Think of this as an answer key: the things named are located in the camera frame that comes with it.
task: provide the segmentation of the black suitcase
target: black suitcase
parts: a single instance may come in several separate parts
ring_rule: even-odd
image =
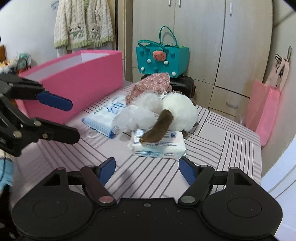
[[[193,98],[195,94],[195,84],[194,80],[188,76],[180,75],[177,78],[170,79],[170,85],[173,90],[181,92],[183,95],[186,95],[188,98]]]

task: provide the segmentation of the light blue cloth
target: light blue cloth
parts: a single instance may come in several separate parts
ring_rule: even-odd
[[[92,129],[102,133],[103,135],[112,138],[112,123],[115,117],[126,107],[124,95],[116,96],[106,104],[96,109],[87,117],[82,119],[82,122]]]
[[[0,190],[5,185],[12,186],[14,171],[13,163],[9,158],[0,158]]]

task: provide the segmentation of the wardrobe door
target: wardrobe door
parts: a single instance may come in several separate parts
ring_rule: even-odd
[[[175,0],[133,1],[133,67],[137,68],[136,47],[142,39],[159,43],[159,30],[163,25],[174,29]],[[172,44],[172,36],[162,31],[163,43]]]
[[[272,0],[226,0],[226,18],[216,85],[250,97],[262,81],[272,34]]]
[[[187,76],[210,84],[215,83],[224,14],[224,0],[176,1],[174,34],[179,46],[190,48]]]

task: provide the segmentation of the fuzzy jacket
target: fuzzy jacket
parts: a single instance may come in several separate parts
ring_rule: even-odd
[[[100,47],[113,40],[107,0],[59,0],[54,28],[54,46],[68,50]]]

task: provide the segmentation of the striped tablecloth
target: striped tablecloth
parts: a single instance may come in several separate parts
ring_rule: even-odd
[[[86,108],[68,125],[75,127],[81,139],[75,145],[40,140],[23,150],[16,158],[17,175],[12,204],[41,181],[53,169],[65,167],[67,171],[79,170],[85,165],[99,165],[112,156],[116,159],[116,171],[106,188],[116,198],[159,198],[178,199],[188,188],[179,172],[178,160],[133,156],[128,148],[130,136],[125,133],[114,139],[95,132],[81,122],[81,119],[99,108],[118,94],[127,94],[133,84],[102,98]],[[194,163],[207,164],[216,170],[227,171],[236,166],[260,184],[261,147],[259,136],[251,130],[197,106],[198,126],[194,128],[185,143],[187,157]],[[224,189],[214,186],[212,192]],[[81,192],[79,186],[71,187]]]

